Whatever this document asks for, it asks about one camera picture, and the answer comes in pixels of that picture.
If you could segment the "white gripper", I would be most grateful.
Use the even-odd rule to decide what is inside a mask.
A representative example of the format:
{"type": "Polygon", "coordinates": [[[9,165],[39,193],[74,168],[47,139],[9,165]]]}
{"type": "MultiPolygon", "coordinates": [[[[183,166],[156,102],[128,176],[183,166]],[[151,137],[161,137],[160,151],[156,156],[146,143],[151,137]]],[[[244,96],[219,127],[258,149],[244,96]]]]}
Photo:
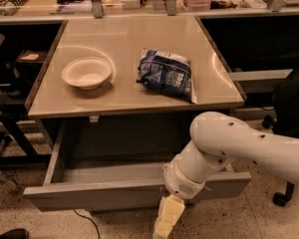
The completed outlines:
{"type": "Polygon", "coordinates": [[[194,198],[204,187],[205,182],[196,183],[188,179],[178,168],[176,162],[163,166],[165,187],[172,195],[160,201],[152,239],[167,239],[181,217],[184,200],[194,198]]]}

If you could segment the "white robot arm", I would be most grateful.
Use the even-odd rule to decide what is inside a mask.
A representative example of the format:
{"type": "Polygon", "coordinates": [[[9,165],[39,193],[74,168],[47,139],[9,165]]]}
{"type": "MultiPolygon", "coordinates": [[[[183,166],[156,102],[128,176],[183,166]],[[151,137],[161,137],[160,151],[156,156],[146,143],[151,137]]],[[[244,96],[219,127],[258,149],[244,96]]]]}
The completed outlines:
{"type": "Polygon", "coordinates": [[[152,239],[167,239],[185,208],[207,177],[235,158],[250,159],[265,170],[299,186],[299,138],[262,132],[245,121],[205,112],[192,121],[190,141],[163,166],[169,192],[159,204],[152,239]]]}

